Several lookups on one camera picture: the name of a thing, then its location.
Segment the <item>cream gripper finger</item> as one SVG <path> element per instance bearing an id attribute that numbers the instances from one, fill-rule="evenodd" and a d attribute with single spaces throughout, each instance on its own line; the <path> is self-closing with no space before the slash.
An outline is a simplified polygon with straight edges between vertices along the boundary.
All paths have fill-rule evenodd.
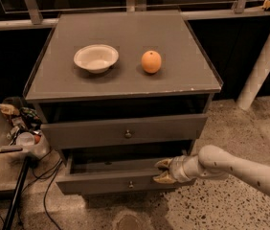
<path id="1" fill-rule="evenodd" d="M 161 174 L 154 176 L 153 180 L 160 184 L 173 184 L 176 180 L 169 174 L 168 171 L 162 172 Z"/>
<path id="2" fill-rule="evenodd" d="M 158 169 L 169 169 L 169 166 L 172 162 L 171 158 L 165 158 L 155 163 L 155 167 Z"/>

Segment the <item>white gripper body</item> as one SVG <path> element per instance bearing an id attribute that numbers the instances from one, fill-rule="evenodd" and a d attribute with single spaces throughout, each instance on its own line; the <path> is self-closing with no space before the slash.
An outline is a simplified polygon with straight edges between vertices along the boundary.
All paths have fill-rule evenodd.
<path id="1" fill-rule="evenodd" d="M 174 157 L 169 165 L 169 174 L 179 183 L 191 181 L 191 178 L 186 174 L 185 166 L 189 158 L 187 156 Z"/>

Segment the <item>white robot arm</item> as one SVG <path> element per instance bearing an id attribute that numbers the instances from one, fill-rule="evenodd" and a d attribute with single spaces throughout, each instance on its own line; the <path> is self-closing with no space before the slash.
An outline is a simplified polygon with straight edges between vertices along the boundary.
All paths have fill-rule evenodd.
<path id="1" fill-rule="evenodd" d="M 228 174 L 270 197 L 270 166 L 233 156 L 214 145 L 202 147 L 196 155 L 181 155 L 158 161 L 162 172 L 156 183 L 186 183 L 195 178 L 224 179 Z"/>

